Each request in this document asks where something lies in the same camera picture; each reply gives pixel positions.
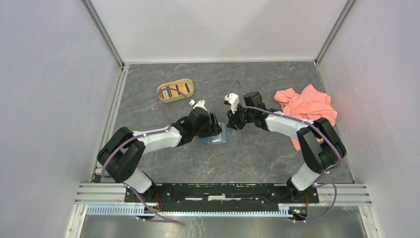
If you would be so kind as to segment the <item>blue card holder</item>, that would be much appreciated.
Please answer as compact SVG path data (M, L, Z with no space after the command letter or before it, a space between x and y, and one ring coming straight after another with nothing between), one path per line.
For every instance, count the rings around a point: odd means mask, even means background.
M199 141L204 144L209 145L224 145L229 143L229 137L231 135L230 129L226 126L226 124L220 122L219 123L222 132L219 135L210 136L210 137L203 137L199 138Z

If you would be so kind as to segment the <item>beige card tray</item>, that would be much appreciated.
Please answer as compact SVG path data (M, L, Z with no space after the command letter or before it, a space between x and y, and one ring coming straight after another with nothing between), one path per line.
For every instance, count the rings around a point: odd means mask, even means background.
M191 97L195 87L191 79L183 78L169 83L161 84L157 89L157 95L161 102L171 103Z

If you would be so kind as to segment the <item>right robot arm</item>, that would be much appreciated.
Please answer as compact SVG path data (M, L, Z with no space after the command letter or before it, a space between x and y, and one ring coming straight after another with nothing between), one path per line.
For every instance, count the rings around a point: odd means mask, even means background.
M286 196L299 202L318 178L342 163L347 151L329 120L299 119L281 111L267 109L259 92L247 93L243 100L235 93L224 97L230 106L227 127L241 130L247 124L277 132L298 141L304 159L300 169L287 180Z

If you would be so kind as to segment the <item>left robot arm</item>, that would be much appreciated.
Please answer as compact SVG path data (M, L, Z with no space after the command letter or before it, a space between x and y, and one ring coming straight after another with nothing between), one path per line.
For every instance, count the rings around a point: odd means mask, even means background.
M175 148L197 137L206 142L221 142L226 136L214 113L197 107L186 117L168 127L150 131L131 131L121 127L97 154L102 165L102 177L109 176L116 183L124 183L137 191L144 202L156 195L153 181L138 168L143 155L163 148Z

